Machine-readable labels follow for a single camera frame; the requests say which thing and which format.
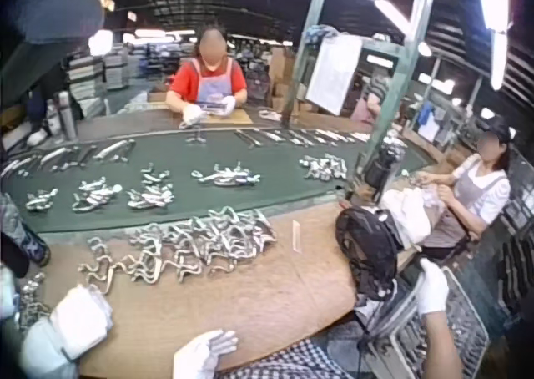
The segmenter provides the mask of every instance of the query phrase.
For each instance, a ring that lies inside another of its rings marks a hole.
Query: green table
[[[299,166],[304,155],[314,157],[325,153],[344,158],[349,170],[364,144],[342,144],[338,147],[316,145],[304,148],[291,143],[274,144],[260,139],[264,146],[249,149],[233,130],[204,132],[206,144],[188,143],[191,134],[149,134],[136,137],[136,146],[130,161],[101,164],[92,160],[87,168],[71,168],[64,172],[50,173],[51,164],[45,170],[31,173],[31,177],[10,176],[3,183],[19,206],[25,221],[37,232],[61,232],[96,229],[112,229],[145,225],[150,222],[169,222],[191,216],[207,215],[209,209],[229,205],[237,210],[261,208],[284,202],[302,200],[334,190],[340,181],[322,182],[304,179],[306,169]],[[95,143],[103,148],[108,142]],[[254,174],[261,174],[261,182],[254,187],[222,188],[213,184],[199,184],[191,177],[193,170],[211,174],[215,164],[233,168],[237,162]],[[140,170],[154,163],[157,172],[170,171],[169,182],[174,185],[175,200],[166,209],[131,210],[125,190],[141,190]],[[406,153],[404,169],[420,169],[430,163],[421,151],[410,147]],[[73,193],[78,192],[82,180],[93,181],[105,176],[108,184],[121,184],[123,192],[108,205],[88,213],[74,213],[71,206]],[[47,213],[28,212],[24,207],[27,193],[58,188],[53,207]]]

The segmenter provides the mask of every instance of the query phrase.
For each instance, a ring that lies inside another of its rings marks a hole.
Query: white shirt
[[[479,154],[473,154],[467,158],[463,164],[458,166],[452,175],[459,179],[464,174],[466,169],[470,168],[467,172],[468,177],[473,181],[479,189],[484,189],[490,185],[498,177],[506,177],[506,179],[500,180],[491,189],[485,192],[481,198],[479,198],[474,205],[469,208],[469,211],[475,215],[478,215],[488,225],[501,213],[502,209],[510,198],[510,181],[506,176],[504,170],[498,170],[491,172],[484,176],[476,177],[476,172],[481,164],[481,156]]]

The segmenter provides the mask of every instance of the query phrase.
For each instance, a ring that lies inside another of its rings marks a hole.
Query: red shirt
[[[215,71],[210,71],[204,66],[202,59],[197,58],[200,64],[202,77],[217,77],[226,74],[227,58]],[[241,67],[232,59],[232,93],[237,93],[247,88]],[[180,95],[184,101],[195,102],[199,94],[199,74],[191,62],[184,63],[174,75],[174,81],[170,89]]]

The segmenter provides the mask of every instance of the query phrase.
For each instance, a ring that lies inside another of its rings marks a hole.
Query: hand
[[[452,202],[456,199],[454,197],[454,193],[452,192],[451,187],[448,185],[439,185],[437,188],[437,194],[440,197],[440,200],[442,200],[445,205],[450,205]]]
[[[449,295],[449,285],[445,274],[440,267],[428,259],[421,259],[423,268],[423,284],[417,291],[417,310],[423,316],[431,312],[446,310],[447,296]]]
[[[184,108],[184,123],[186,126],[200,123],[206,116],[206,111],[202,110],[198,105],[188,104]]]
[[[429,185],[432,184],[434,181],[434,175],[428,172],[417,172],[416,178],[419,180],[419,183],[421,183],[421,185]]]
[[[234,331],[209,331],[174,354],[173,379],[212,379],[219,357],[237,349]]]
[[[224,97],[222,103],[226,105],[226,109],[224,110],[224,116],[230,116],[232,112],[234,112],[235,104],[236,104],[235,97],[228,96]]]

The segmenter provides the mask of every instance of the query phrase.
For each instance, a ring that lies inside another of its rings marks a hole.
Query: sleeve
[[[232,66],[232,93],[237,93],[242,89],[247,89],[247,83],[244,81],[241,66],[235,61],[232,61],[232,63],[234,64]]]
[[[507,179],[501,180],[484,195],[480,217],[488,225],[501,213],[510,198],[510,182]]]
[[[473,154],[471,155],[469,158],[467,158],[466,160],[464,160],[464,163],[461,164],[460,166],[458,166],[454,172],[452,172],[452,175],[456,178],[456,179],[459,179],[460,176],[462,176],[466,170],[468,170],[477,160],[480,159],[480,155],[479,154]]]
[[[189,63],[185,63],[174,75],[174,81],[169,89],[180,95],[182,99],[187,100],[192,86],[193,74]]]

